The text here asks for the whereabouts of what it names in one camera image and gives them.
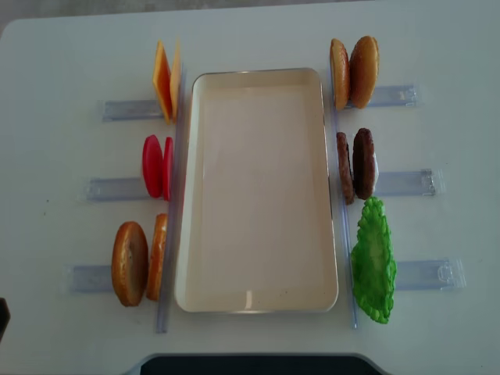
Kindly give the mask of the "sliced bread round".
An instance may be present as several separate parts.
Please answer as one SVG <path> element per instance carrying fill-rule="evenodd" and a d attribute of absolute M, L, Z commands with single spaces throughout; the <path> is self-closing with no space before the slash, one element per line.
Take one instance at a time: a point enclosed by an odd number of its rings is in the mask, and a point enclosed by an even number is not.
<path fill-rule="evenodd" d="M 148 243 L 141 226 L 134 221 L 123 223 L 112 250 L 112 286 L 120 303 L 138 306 L 148 279 Z"/>
<path fill-rule="evenodd" d="M 167 214 L 161 213 L 156 216 L 146 286 L 146 297 L 152 301 L 159 300 L 163 274 L 163 259 L 166 247 L 167 224 Z"/>

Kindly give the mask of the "red tomato slice inner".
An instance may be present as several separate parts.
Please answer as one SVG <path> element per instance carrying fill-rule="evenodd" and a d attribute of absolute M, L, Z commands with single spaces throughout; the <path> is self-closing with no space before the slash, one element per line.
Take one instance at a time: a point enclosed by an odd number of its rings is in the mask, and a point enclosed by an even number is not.
<path fill-rule="evenodd" d="M 170 201 L 171 197 L 171 181 L 173 168 L 173 139 L 166 138 L 163 163 L 162 163 L 162 194 L 166 201 Z"/>

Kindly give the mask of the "red tomato slice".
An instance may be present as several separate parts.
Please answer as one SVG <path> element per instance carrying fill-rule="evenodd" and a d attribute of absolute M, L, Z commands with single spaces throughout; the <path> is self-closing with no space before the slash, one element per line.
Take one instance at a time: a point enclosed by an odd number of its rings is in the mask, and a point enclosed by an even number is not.
<path fill-rule="evenodd" d="M 171 197 L 171 181 L 173 168 L 173 139 L 166 138 L 163 163 L 162 163 L 162 194 L 166 201 L 170 201 Z"/>
<path fill-rule="evenodd" d="M 142 173 L 146 189 L 153 198 L 163 191 L 163 154 L 158 138 L 152 134 L 145 139 L 142 151 Z"/>

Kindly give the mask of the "red tomato slice outer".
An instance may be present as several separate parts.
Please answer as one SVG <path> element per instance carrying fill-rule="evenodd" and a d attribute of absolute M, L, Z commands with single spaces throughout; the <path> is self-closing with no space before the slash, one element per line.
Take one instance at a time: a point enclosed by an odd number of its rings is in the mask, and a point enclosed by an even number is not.
<path fill-rule="evenodd" d="M 163 154 L 158 138 L 152 134 L 145 139 L 142 151 L 142 173 L 146 189 L 153 198 L 163 191 Z"/>

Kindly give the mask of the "orange cheese slice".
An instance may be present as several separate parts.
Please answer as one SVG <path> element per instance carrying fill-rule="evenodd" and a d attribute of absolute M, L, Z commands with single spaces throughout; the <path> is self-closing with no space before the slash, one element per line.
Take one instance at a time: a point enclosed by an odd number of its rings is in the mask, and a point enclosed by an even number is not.
<path fill-rule="evenodd" d="M 177 111 L 179 107 L 179 92 L 181 79 L 181 60 L 180 60 L 180 40 L 177 39 L 176 48 L 173 57 L 170 76 L 170 97 L 172 103 L 172 121 L 177 121 Z"/>
<path fill-rule="evenodd" d="M 170 95 L 170 66 L 166 56 L 165 48 L 161 40 L 158 40 L 155 52 L 155 64 L 152 74 L 152 84 L 156 97 L 167 124 L 173 118 L 173 107 Z"/>

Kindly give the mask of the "green lettuce leaf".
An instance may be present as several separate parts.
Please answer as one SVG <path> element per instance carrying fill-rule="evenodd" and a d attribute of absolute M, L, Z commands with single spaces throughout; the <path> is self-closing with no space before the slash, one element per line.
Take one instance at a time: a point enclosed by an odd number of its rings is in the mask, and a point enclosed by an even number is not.
<path fill-rule="evenodd" d="M 384 203 L 365 200 L 358 222 L 357 242 L 351 253 L 353 294 L 371 320 L 386 324 L 394 307 L 397 264 Z"/>

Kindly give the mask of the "cream rectangular tray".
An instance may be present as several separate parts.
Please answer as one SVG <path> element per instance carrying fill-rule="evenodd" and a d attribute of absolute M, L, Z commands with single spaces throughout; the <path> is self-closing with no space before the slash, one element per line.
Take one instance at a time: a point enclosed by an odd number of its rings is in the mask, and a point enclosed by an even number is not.
<path fill-rule="evenodd" d="M 205 73 L 191 93 L 177 304 L 331 309 L 338 272 L 319 74 Z"/>

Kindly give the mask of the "golden bun half inner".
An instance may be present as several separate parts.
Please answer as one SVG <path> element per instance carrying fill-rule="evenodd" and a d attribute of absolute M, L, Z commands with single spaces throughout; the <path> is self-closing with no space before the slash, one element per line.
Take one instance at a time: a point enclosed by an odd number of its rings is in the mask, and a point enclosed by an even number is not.
<path fill-rule="evenodd" d="M 350 73 L 347 51 L 344 44 L 337 38 L 333 38 L 330 43 L 330 67 L 334 86 L 334 107 L 340 111 L 348 103 Z"/>

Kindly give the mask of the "golden bun half outer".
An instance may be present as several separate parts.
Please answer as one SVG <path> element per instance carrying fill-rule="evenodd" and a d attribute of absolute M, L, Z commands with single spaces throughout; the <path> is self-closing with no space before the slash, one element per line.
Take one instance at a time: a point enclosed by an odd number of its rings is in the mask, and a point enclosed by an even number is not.
<path fill-rule="evenodd" d="M 350 60 L 350 100 L 356 108 L 367 107 L 380 67 L 380 53 L 377 39 L 366 35 L 355 44 Z"/>

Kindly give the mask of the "clear long rail left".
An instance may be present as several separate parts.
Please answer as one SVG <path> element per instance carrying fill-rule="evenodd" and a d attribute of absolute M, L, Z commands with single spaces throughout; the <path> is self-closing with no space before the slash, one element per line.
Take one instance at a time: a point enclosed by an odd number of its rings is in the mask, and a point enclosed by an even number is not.
<path fill-rule="evenodd" d="M 187 69 L 184 63 L 181 67 L 180 82 L 180 105 L 176 124 L 173 166 L 172 166 L 172 189 L 171 200 L 169 202 L 169 221 L 167 226 L 167 239 L 165 256 L 162 270 L 162 283 L 159 296 L 159 302 L 156 313 L 155 332 L 157 334 L 166 334 L 168 332 L 168 320 L 170 314 L 170 305 L 173 301 L 173 283 L 175 274 L 174 258 L 178 239 L 179 215 L 182 208 L 181 202 L 181 184 L 182 184 L 182 165 L 184 153 L 184 125 L 185 125 L 185 85 L 187 78 Z"/>

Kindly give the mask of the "clear long rail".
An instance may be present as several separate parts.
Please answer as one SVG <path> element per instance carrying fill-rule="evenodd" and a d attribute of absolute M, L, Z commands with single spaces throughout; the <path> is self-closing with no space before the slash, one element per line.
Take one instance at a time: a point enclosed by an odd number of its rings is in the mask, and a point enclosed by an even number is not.
<path fill-rule="evenodd" d="M 340 237 L 341 237 L 341 253 L 344 260 L 344 271 L 345 271 L 345 288 L 346 296 L 348 299 L 348 308 L 351 320 L 351 328 L 356 330 L 358 328 L 358 308 L 355 301 L 355 296 L 352 292 L 352 263 L 351 263 L 351 242 L 350 242 L 350 228 L 349 228 L 349 218 L 348 209 L 345 203 L 345 197 L 342 192 L 341 186 L 341 174 L 339 167 L 339 156 L 338 156 L 338 142 L 337 142 L 337 132 L 338 132 L 338 112 L 335 109 L 334 99 L 331 98 L 329 102 L 330 107 L 330 128 L 332 133 L 332 149 L 334 157 L 334 174 L 336 180 L 336 190 L 337 190 L 337 207 L 339 216 L 339 226 L 340 226 Z"/>
<path fill-rule="evenodd" d="M 171 200 L 169 202 L 169 221 L 167 226 L 167 239 L 165 256 L 162 270 L 162 283 L 159 296 L 159 302 L 156 313 L 155 332 L 157 334 L 166 334 L 168 332 L 168 320 L 170 314 L 170 305 L 173 301 L 173 283 L 175 274 L 174 258 L 178 239 L 179 215 L 182 208 L 181 202 L 181 184 L 182 184 L 182 165 L 184 153 L 184 125 L 185 125 L 185 85 L 187 78 L 187 69 L 184 63 L 181 67 L 180 82 L 180 105 L 176 124 L 173 166 L 172 166 L 172 189 Z"/>

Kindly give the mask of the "clear long rail right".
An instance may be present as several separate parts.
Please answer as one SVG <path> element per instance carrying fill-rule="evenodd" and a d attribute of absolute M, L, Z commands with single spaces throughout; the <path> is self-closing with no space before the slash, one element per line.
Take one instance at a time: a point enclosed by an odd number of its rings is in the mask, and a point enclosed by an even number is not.
<path fill-rule="evenodd" d="M 349 228 L 349 218 L 348 209 L 345 203 L 345 197 L 342 192 L 341 186 L 341 174 L 339 167 L 339 156 L 338 156 L 338 142 L 337 142 L 337 132 L 338 132 L 338 112 L 335 109 L 334 99 L 331 98 L 329 102 L 330 107 L 330 128 L 332 133 L 332 149 L 334 157 L 334 174 L 336 180 L 336 190 L 337 190 L 337 207 L 339 216 L 339 226 L 340 226 L 340 237 L 341 237 L 341 253 L 344 260 L 344 271 L 345 271 L 345 288 L 346 296 L 348 299 L 348 308 L 351 320 L 351 328 L 356 330 L 358 328 L 358 308 L 355 301 L 355 296 L 352 292 L 352 263 L 351 263 L 351 242 L 350 242 L 350 228 Z"/>

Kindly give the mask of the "clear holder rail middle left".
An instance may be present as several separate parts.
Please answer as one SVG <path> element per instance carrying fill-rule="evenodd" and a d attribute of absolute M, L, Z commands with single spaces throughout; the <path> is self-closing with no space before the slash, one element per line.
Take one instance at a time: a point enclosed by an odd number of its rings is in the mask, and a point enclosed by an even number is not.
<path fill-rule="evenodd" d="M 150 199 L 145 183 L 139 177 L 93 178 L 84 184 L 80 196 L 89 202 L 125 202 Z"/>

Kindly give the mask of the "clear holder rail middle right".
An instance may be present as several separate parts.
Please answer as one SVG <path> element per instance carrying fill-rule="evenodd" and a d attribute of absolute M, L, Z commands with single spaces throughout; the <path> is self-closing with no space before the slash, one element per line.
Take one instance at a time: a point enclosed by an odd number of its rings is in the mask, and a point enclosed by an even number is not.
<path fill-rule="evenodd" d="M 441 170 L 422 169 L 405 172 L 380 172 L 374 195 L 435 196 L 446 192 Z"/>

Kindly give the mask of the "clear holder rail bottom right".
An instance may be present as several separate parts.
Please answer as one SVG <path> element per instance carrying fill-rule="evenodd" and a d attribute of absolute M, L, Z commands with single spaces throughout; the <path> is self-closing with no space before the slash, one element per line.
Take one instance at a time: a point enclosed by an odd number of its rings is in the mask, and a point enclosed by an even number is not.
<path fill-rule="evenodd" d="M 460 259 L 401 261 L 397 268 L 397 291 L 450 291 L 466 286 Z"/>

